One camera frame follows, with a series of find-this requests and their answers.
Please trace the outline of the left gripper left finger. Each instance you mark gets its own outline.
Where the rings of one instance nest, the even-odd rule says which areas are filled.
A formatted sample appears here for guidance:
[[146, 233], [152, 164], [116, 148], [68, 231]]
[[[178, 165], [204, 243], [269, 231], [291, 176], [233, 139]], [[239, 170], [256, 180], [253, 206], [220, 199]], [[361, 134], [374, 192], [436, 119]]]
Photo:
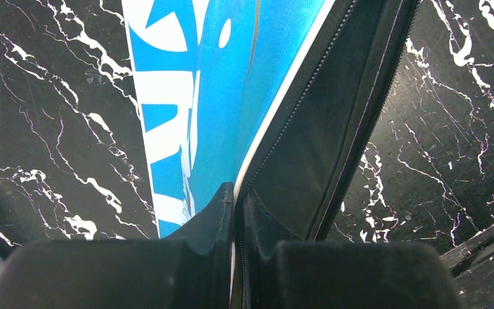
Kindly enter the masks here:
[[233, 185], [163, 239], [49, 241], [17, 249], [0, 308], [228, 308]]

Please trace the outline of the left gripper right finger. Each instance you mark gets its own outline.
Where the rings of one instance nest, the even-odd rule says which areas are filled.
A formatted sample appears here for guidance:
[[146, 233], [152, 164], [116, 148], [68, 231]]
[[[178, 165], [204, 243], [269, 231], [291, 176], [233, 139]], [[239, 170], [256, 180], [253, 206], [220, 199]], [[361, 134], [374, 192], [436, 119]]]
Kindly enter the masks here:
[[422, 243], [298, 239], [251, 190], [242, 199], [243, 308], [463, 308]]

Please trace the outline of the blue racket cover bag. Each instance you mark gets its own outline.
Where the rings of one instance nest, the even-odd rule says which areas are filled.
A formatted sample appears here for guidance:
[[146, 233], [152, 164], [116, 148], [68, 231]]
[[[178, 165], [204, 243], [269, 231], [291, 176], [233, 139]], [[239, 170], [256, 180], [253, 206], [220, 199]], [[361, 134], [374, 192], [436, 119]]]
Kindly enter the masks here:
[[318, 258], [417, 1], [124, 1], [153, 308], [327, 304]]

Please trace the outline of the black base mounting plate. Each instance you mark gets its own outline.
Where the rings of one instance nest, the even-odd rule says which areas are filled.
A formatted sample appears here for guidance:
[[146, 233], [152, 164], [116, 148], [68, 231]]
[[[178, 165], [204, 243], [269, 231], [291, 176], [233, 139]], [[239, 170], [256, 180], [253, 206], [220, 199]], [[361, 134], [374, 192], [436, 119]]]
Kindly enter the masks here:
[[441, 256], [465, 308], [494, 308], [494, 225]]

